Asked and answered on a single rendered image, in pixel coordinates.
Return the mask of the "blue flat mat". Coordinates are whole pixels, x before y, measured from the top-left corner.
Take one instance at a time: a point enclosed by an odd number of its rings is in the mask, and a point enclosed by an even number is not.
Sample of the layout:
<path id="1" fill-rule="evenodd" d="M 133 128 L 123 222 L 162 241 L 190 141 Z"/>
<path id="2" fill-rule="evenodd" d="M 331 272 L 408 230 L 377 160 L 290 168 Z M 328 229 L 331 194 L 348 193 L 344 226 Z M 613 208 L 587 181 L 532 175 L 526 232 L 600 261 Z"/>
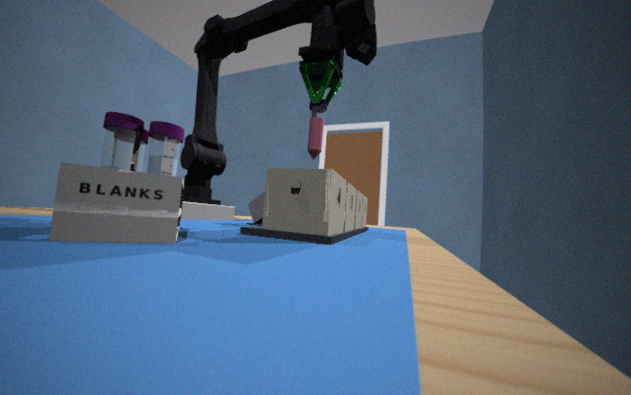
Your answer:
<path id="1" fill-rule="evenodd" d="M 421 395 L 406 230 L 61 242 L 51 219 L 0 214 L 0 395 Z"/>

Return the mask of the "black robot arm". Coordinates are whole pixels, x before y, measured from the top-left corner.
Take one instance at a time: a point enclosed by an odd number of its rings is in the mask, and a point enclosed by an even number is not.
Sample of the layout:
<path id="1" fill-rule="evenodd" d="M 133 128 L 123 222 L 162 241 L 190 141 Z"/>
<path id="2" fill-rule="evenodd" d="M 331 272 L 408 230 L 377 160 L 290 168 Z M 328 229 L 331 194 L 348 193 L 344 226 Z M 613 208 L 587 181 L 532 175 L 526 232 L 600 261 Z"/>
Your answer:
<path id="1" fill-rule="evenodd" d="M 213 175 L 223 173 L 227 161 L 223 144 L 218 143 L 216 134 L 218 78 L 222 58 L 232 52 L 245 51 L 251 39 L 293 25 L 312 23 L 312 33 L 320 28 L 318 44 L 333 45 L 341 70 L 344 47 L 347 56 L 368 65 L 376 55 L 377 43 L 373 2 L 272 0 L 238 17 L 223 19 L 217 14 L 205 22 L 205 33 L 194 51 L 199 62 L 194 130 L 185 137 L 180 160 L 182 168 L 188 170 L 187 174 L 192 174 L 185 176 L 183 200 L 216 205 L 221 203 L 221 200 L 211 199 L 210 182 Z"/>

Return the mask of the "white bucket adapter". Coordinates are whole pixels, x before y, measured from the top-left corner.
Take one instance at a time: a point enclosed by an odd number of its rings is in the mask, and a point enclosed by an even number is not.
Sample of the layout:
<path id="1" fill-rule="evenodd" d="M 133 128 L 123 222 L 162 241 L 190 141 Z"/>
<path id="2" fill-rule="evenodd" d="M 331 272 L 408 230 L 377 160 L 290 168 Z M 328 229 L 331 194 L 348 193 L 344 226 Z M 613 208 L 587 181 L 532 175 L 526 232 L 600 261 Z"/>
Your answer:
<path id="1" fill-rule="evenodd" d="M 356 191 L 357 189 L 347 182 L 343 232 L 354 230 Z"/>
<path id="2" fill-rule="evenodd" d="M 267 168 L 261 229 L 343 233 L 346 184 L 333 169 Z"/>
<path id="3" fill-rule="evenodd" d="M 366 223 L 367 223 L 367 207 L 368 207 L 368 198 L 363 195 L 363 210 L 362 210 L 362 226 L 361 226 L 361 228 L 366 227 Z"/>
<path id="4" fill-rule="evenodd" d="M 363 194 L 358 190 L 356 192 L 356 208 L 355 208 L 355 223 L 354 229 L 360 229 L 362 224 L 362 208 L 363 208 Z"/>

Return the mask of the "grey button housing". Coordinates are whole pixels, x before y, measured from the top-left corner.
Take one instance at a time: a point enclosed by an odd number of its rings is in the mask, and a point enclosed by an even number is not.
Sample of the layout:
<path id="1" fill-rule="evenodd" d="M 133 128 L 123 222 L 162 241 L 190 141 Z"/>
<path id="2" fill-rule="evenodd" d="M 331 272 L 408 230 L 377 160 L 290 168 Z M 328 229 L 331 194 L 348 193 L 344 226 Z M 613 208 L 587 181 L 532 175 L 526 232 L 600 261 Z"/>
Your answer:
<path id="1" fill-rule="evenodd" d="M 248 203 L 254 223 L 246 223 L 246 224 L 258 225 L 258 226 L 262 225 L 264 194 L 265 194 L 265 191 L 262 194 L 260 194 L 258 197 L 256 197 L 254 200 L 252 200 L 250 203 Z"/>

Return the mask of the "pink tube with purple cap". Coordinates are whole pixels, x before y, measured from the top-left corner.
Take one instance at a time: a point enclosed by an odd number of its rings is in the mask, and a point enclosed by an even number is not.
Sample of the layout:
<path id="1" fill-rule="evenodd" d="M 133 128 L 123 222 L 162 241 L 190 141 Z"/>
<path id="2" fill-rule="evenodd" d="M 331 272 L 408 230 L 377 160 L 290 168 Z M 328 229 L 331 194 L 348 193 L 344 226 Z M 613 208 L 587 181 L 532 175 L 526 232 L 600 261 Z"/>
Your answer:
<path id="1" fill-rule="evenodd" d="M 310 127 L 308 140 L 308 153 L 312 159 L 316 159 L 322 149 L 324 117 L 327 108 L 326 100 L 322 99 L 319 105 L 310 102 Z"/>

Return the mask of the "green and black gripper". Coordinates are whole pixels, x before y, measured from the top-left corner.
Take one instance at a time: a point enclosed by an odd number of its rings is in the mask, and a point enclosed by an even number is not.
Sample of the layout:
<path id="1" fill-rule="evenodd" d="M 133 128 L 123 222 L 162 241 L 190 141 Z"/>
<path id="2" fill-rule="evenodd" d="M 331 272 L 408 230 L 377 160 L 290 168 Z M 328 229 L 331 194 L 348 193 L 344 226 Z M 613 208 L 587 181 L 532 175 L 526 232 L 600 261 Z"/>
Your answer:
<path id="1" fill-rule="evenodd" d="M 341 87 L 343 73 L 332 44 L 318 44 L 319 29 L 313 31 L 310 46 L 299 48 L 299 56 L 305 60 L 300 61 L 299 69 L 312 105 L 319 105 L 325 90 L 331 87 L 325 99 L 328 106 L 334 94 Z"/>

